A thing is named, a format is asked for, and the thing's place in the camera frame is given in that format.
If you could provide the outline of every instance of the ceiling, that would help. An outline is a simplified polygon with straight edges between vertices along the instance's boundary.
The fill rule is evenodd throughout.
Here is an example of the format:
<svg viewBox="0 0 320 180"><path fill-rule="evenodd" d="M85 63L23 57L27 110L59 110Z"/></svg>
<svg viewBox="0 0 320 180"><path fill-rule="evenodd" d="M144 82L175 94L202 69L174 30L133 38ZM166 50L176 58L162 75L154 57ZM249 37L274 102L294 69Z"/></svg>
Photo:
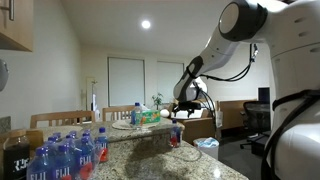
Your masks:
<svg viewBox="0 0 320 180"><path fill-rule="evenodd" d="M230 0L61 0L82 45L194 57ZM149 19L151 28L141 28Z"/></svg>

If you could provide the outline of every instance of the ceiling light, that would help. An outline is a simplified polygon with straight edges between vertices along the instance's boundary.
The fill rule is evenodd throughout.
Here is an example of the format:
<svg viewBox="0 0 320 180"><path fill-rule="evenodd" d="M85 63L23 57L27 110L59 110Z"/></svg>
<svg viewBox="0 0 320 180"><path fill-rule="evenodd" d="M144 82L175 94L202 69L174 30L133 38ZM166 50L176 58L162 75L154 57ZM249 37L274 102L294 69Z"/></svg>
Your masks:
<svg viewBox="0 0 320 180"><path fill-rule="evenodd" d="M141 23L141 26L144 28L144 29L149 29L151 24L148 20L145 20L145 21L142 21Z"/></svg>

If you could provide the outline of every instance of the trash can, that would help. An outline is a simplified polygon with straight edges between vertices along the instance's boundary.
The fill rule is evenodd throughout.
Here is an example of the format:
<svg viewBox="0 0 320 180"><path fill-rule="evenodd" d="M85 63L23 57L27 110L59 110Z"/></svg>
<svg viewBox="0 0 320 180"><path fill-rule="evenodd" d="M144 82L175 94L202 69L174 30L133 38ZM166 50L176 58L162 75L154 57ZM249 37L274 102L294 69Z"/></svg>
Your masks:
<svg viewBox="0 0 320 180"><path fill-rule="evenodd" d="M193 141L195 147L200 151L218 160L219 142L214 138L199 138Z"/></svg>

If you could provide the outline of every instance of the wooden cabinet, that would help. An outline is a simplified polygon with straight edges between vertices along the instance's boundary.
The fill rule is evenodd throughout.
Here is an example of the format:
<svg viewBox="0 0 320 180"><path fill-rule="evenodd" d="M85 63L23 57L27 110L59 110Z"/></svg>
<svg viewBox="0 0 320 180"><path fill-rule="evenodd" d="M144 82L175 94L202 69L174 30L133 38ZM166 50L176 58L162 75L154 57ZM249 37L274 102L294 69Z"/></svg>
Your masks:
<svg viewBox="0 0 320 180"><path fill-rule="evenodd" d="M10 1L14 20L10 20ZM33 50L33 0L0 0L0 49Z"/></svg>

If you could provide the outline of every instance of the window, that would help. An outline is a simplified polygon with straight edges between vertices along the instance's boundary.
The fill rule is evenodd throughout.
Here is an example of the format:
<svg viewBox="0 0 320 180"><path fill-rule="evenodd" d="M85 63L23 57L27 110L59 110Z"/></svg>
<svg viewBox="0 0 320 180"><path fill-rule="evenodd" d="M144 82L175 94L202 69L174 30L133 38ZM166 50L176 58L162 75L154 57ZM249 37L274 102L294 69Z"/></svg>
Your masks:
<svg viewBox="0 0 320 180"><path fill-rule="evenodd" d="M145 103L144 61L108 58L109 106Z"/></svg>
<svg viewBox="0 0 320 180"><path fill-rule="evenodd" d="M163 103L173 102L173 88L184 71L183 63L157 62L158 92L163 95Z"/></svg>

